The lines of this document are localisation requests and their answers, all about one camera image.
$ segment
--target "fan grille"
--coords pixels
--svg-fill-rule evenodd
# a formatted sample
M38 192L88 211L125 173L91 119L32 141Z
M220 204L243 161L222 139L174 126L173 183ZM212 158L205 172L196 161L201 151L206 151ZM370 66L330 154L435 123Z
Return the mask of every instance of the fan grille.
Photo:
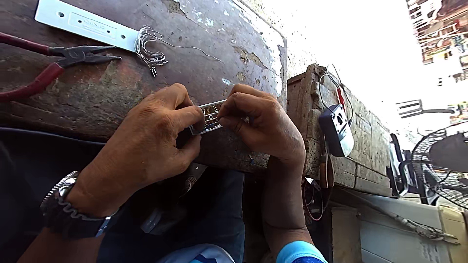
M459 181L459 179L468 178L468 173L451 171L443 167L437 167L433 165L429 156L429 150L431 146L437 141L447 137L447 128L424 136L416 144L413 152L411 153L413 168L415 174L425 183L427 187L431 188L440 196L453 202L454 204L468 209L468 186ZM462 189L464 193L453 190L453 188Z

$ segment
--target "watch strap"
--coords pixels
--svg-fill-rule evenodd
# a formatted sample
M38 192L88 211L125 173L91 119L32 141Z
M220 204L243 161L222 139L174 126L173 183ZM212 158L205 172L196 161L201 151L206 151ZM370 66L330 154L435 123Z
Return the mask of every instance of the watch strap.
M115 224L121 210L105 218L90 217L78 213L71 203L55 193L44 206L45 226L53 233L62 233L65 239L98 237Z

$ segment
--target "pliers jaw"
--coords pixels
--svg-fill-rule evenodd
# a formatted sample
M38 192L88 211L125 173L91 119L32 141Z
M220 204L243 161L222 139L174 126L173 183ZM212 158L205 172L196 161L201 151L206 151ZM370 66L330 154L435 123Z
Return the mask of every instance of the pliers jaw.
M57 61L57 64L62 68L67 68L78 63L98 64L114 59L122 59L121 57L94 55L111 48L115 48L115 46L55 47L51 48L50 52L53 56L65 57L64 59Z

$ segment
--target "wristwatch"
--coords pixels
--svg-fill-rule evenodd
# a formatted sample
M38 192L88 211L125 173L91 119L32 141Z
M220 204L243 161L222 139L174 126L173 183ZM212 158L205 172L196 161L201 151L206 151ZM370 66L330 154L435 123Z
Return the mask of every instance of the wristwatch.
M122 210L119 208L105 218L80 214L71 203L65 201L79 174L79 171L74 171L65 176L47 193L41 203L45 227L50 228L53 233L61 233L66 239L100 236L115 224Z

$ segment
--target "worn wooden surface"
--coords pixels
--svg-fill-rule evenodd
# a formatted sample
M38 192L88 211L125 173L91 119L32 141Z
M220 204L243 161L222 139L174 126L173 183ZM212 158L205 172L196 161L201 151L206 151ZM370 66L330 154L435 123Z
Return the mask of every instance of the worn wooden surface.
M318 81L325 68L312 64L307 71L288 80L287 113L296 124L306 144L304 173L318 179L322 131L318 117L324 105L319 97ZM327 106L338 104L336 86L328 77L322 78L321 92ZM347 158L331 156L335 182L360 191L391 195L386 166L389 165L390 135L381 121L346 88L354 108L351 132L354 148ZM348 118L351 108L346 101Z
M65 0L64 2L135 30L150 25L170 43L200 51L155 44L168 64L154 78L134 53L114 49L121 61L69 69L44 92L0 104L0 124L105 141L129 109L146 95L172 83L187 87L190 98L205 104L226 98L234 83L278 96L285 106L286 41L274 28L236 0ZM49 46L100 44L34 20L37 0L0 3L0 31ZM49 58L0 44L0 91L31 82ZM267 156L252 153L234 134L218 129L203 136L196 162L255 171Z

